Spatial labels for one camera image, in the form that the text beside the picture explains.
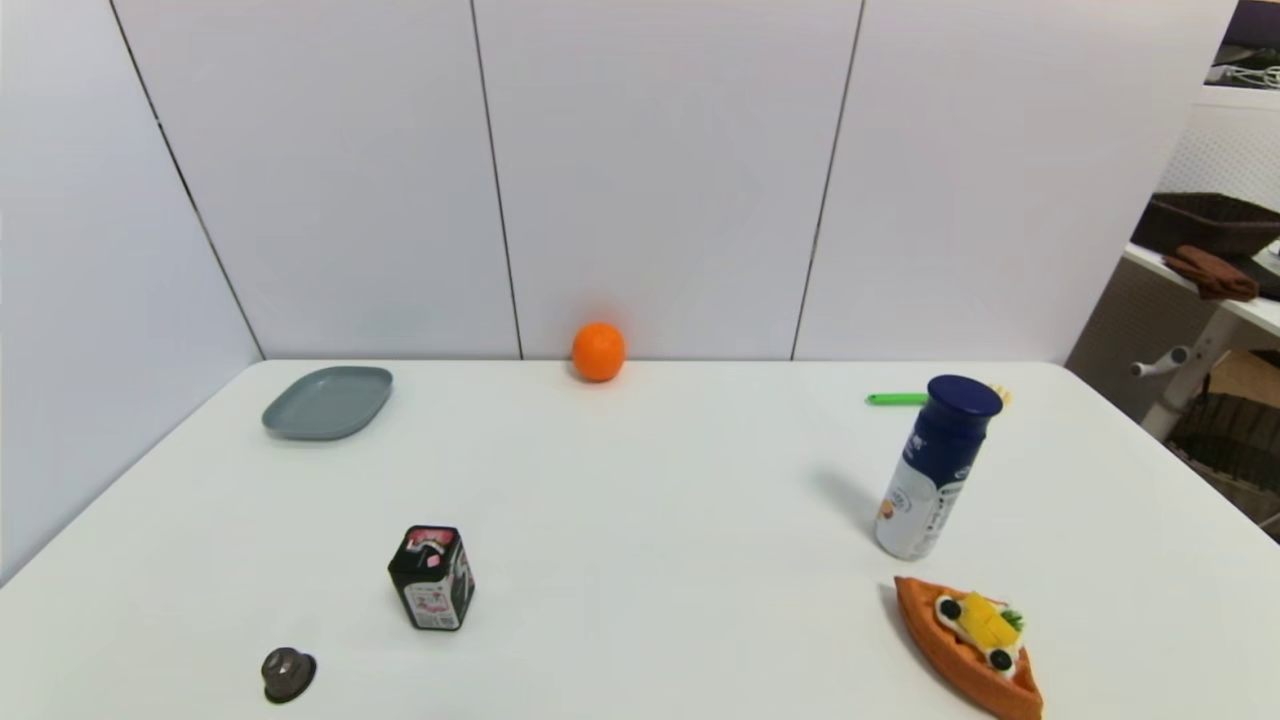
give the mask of bottle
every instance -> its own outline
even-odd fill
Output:
[[[938,375],[928,389],[876,516],[876,539],[902,560],[933,550],[987,437],[987,423],[1005,405],[989,387],[960,375]]]

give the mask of black tin can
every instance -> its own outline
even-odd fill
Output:
[[[413,525],[387,571],[404,611],[420,630],[457,630],[476,582],[457,528]]]

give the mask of orange bread boat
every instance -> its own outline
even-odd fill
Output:
[[[983,651],[961,639],[938,618],[940,598],[974,596],[915,578],[893,578],[893,584],[897,585],[897,606],[906,629],[943,678],[1001,720],[1039,720],[1044,698],[1032,676],[1027,650],[1019,647],[1009,670],[1012,676],[1006,678],[1005,673],[992,666]]]

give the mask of small metal knob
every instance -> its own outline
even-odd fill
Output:
[[[316,674],[316,659],[292,647],[278,647],[262,661],[266,700],[282,703],[302,694]]]

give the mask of brown basket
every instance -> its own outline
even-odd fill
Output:
[[[1166,443],[1254,523],[1280,512],[1280,407],[1206,392]],[[1280,523],[1266,529],[1275,537]]]
[[[1157,192],[1133,232],[1156,252],[1193,245],[1219,258],[1252,258],[1276,237],[1280,213],[1216,192]]]

